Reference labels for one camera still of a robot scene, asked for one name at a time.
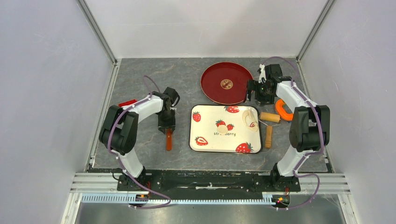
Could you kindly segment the metal scraper orange handle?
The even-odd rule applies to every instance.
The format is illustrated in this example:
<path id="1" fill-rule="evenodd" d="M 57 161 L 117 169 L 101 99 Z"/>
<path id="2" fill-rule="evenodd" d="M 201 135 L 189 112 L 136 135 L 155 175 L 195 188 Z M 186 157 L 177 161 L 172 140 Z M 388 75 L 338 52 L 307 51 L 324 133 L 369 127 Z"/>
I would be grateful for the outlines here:
<path id="1" fill-rule="evenodd" d="M 172 150 L 172 129 L 166 129 L 165 131 L 166 135 L 166 150 L 171 151 Z"/>

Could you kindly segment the wooden dough roller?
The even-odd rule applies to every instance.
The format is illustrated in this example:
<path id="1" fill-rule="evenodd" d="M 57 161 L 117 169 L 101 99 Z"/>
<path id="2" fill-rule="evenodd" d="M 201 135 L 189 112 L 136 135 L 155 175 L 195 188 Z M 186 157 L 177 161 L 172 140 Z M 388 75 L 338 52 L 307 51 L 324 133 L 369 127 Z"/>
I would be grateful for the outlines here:
<path id="1" fill-rule="evenodd" d="M 273 126 L 268 124 L 268 122 L 272 123 L 279 123 L 281 120 L 280 115 L 269 113 L 269 112 L 261 112 L 260 121 L 266 126 L 266 136 L 265 136 L 265 143 L 264 147 L 266 149 L 270 149 L 272 147 L 272 134 L 273 134 Z"/>

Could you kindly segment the round red plate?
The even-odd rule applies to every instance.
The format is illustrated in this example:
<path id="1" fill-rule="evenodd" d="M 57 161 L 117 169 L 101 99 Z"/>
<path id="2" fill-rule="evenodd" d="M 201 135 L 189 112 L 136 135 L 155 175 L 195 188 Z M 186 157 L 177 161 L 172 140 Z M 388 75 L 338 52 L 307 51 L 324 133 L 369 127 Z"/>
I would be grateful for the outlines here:
<path id="1" fill-rule="evenodd" d="M 200 85 L 203 93 L 221 105 L 236 105 L 246 99 L 251 73 L 243 66 L 232 62 L 220 62 L 208 67 L 202 74 Z"/>

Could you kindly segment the white strawberry tray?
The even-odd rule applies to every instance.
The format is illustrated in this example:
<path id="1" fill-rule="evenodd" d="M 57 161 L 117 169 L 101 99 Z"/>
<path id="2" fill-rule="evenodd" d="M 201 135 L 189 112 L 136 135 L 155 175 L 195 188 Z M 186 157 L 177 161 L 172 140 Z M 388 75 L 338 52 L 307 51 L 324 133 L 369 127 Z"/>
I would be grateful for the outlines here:
<path id="1" fill-rule="evenodd" d="M 189 146 L 195 152 L 256 154 L 263 149 L 259 112 L 253 106 L 196 105 Z"/>

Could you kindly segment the white dough piece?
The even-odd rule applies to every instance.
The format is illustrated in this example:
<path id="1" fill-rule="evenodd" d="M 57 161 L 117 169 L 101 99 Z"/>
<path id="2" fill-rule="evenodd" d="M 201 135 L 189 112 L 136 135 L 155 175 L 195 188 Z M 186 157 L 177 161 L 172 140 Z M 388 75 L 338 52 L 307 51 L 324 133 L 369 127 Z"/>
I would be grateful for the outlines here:
<path id="1" fill-rule="evenodd" d="M 225 134 L 228 133 L 228 128 L 227 128 L 226 125 L 219 125 L 219 126 L 217 127 L 217 132 L 218 132 L 220 135 L 225 135 Z"/>

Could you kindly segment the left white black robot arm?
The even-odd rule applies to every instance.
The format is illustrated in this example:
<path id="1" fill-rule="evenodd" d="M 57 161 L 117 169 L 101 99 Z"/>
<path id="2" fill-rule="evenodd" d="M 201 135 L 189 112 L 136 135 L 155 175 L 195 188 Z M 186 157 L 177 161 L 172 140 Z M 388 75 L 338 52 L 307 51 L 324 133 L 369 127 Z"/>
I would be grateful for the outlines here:
<path id="1" fill-rule="evenodd" d="M 128 175 L 129 185 L 135 190 L 145 188 L 147 179 L 142 172 L 144 166 L 137 158 L 134 146 L 137 141 L 138 125 L 151 115 L 158 116 L 158 130 L 166 135 L 166 148 L 171 148 L 171 135 L 176 127 L 175 106 L 180 100 L 178 93 L 155 92 L 129 106 L 111 106 L 99 133 L 99 141 L 109 153 L 116 156 L 122 172 Z"/>

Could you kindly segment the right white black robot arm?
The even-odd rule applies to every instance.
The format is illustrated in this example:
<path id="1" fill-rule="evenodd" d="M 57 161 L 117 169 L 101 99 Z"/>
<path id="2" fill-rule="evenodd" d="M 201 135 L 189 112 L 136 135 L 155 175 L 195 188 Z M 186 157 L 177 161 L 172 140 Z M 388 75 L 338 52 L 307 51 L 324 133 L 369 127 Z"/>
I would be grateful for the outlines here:
<path id="1" fill-rule="evenodd" d="M 272 104 L 273 98 L 278 97 L 293 111 L 290 147 L 270 173 L 271 187 L 282 190 L 296 182 L 300 167 L 311 155 L 324 152 L 330 138 L 330 109 L 310 100 L 290 80 L 272 78 L 264 83 L 249 80 L 247 100 L 251 99 L 252 93 L 260 104 Z"/>

